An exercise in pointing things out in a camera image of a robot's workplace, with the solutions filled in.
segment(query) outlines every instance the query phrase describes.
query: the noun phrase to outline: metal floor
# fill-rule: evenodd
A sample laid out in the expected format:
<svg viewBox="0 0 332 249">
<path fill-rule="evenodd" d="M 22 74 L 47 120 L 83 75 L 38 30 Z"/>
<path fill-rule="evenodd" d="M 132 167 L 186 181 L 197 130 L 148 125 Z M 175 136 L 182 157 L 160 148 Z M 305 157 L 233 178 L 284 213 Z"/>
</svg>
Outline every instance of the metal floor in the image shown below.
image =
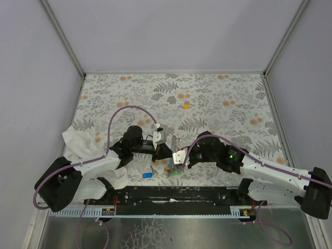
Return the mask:
<svg viewBox="0 0 332 249">
<path fill-rule="evenodd" d="M 315 248 L 305 215 L 300 209 L 262 208 L 262 220 L 284 228 L 293 238 L 288 248 Z M 78 218 L 48 217 L 39 248 L 77 248 Z M 103 248 L 106 241 L 104 226 L 92 218 L 84 218 L 79 239 L 82 249 Z M 115 218 L 107 223 L 110 233 L 107 248 L 285 248 L 273 242 L 259 224 L 243 225 L 235 219 L 129 219 Z M 288 238 L 267 227 L 278 240 Z"/>
</svg>

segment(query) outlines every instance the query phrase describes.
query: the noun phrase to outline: key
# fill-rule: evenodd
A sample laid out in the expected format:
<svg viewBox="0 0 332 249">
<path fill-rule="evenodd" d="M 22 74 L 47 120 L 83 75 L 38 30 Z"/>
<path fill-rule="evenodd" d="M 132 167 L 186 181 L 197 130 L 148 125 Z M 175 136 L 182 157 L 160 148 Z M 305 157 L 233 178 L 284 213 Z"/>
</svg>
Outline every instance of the key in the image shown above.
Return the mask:
<svg viewBox="0 0 332 249">
<path fill-rule="evenodd" d="M 152 165 L 150 165 L 150 168 L 152 170 L 152 175 L 158 174 L 158 172 L 152 167 Z"/>
</svg>

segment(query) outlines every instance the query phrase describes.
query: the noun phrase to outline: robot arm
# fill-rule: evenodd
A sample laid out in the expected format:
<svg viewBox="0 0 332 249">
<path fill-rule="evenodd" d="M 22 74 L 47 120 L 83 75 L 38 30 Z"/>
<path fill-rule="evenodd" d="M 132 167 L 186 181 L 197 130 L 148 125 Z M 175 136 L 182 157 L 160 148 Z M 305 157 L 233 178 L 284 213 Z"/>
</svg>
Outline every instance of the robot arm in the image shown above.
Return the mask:
<svg viewBox="0 0 332 249">
<path fill-rule="evenodd" d="M 206 131 L 198 137 L 209 134 L 211 133 Z M 183 164 L 186 154 L 187 149 L 173 153 L 174 164 Z M 332 190 L 299 177 L 304 176 L 331 185 L 324 170 L 317 167 L 313 171 L 293 169 L 254 156 L 260 161 L 256 162 L 250 158 L 250 153 L 248 155 L 234 146 L 225 145 L 216 137 L 204 137 L 193 146 L 189 153 L 189 162 L 186 161 L 185 165 L 191 168 L 197 162 L 216 162 L 216 166 L 223 171 L 245 177 L 242 181 L 249 182 L 247 195 L 253 200 L 296 204 L 311 216 L 328 218 Z M 268 183 L 254 181 L 252 178 L 260 178 Z"/>
<path fill-rule="evenodd" d="M 133 153 L 152 155 L 152 161 L 172 157 L 172 151 L 165 144 L 165 131 L 157 124 L 157 130 L 153 132 L 152 140 L 143 140 L 143 131 L 138 126 L 130 126 L 123 137 L 117 141 L 102 159 L 85 159 L 89 163 L 81 161 L 70 162 L 64 157 L 54 161 L 49 169 L 35 184 L 35 189 L 51 173 L 63 167 L 71 165 L 72 168 L 63 170 L 59 175 L 53 176 L 43 184 L 38 192 L 53 212 L 58 212 L 71 202 L 79 202 L 86 199 L 100 199 L 107 191 L 103 181 L 96 177 L 106 171 L 119 169 L 133 160 Z"/>
</svg>

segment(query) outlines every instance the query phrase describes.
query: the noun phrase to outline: white cloth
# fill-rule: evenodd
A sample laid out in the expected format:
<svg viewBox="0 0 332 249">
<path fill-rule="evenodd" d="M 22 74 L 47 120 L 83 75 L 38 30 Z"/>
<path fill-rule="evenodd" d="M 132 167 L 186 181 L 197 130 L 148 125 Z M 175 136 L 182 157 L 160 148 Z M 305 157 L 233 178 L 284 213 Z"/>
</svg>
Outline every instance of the white cloth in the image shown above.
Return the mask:
<svg viewBox="0 0 332 249">
<path fill-rule="evenodd" d="M 129 182 L 128 172 L 125 167 L 117 170 L 109 170 L 99 176 L 108 180 L 114 189 L 123 189 Z"/>
<path fill-rule="evenodd" d="M 62 133 L 62 137 L 68 148 L 82 159 L 103 154 L 103 151 L 96 146 L 94 138 L 87 131 L 75 131 L 74 127 L 70 126 Z"/>
</svg>

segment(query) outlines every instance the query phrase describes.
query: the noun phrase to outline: orange dot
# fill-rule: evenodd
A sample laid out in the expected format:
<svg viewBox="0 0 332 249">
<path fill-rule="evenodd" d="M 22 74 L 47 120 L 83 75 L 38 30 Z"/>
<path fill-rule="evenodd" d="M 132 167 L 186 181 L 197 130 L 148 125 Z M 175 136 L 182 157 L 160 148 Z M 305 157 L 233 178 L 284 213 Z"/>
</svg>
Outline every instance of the orange dot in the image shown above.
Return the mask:
<svg viewBox="0 0 332 249">
<path fill-rule="evenodd" d="M 253 126 L 257 125 L 257 121 L 256 121 L 256 119 L 252 119 L 252 120 L 250 120 L 250 124 L 252 124 Z"/>
<path fill-rule="evenodd" d="M 144 120 L 140 120 L 137 122 L 137 125 L 138 126 L 143 126 L 145 124 Z"/>
<path fill-rule="evenodd" d="M 279 164 L 284 165 L 285 164 L 285 159 L 283 157 L 277 157 L 276 162 Z"/>
<path fill-rule="evenodd" d="M 229 102 L 227 100 L 223 101 L 223 106 L 229 106 Z"/>
</svg>

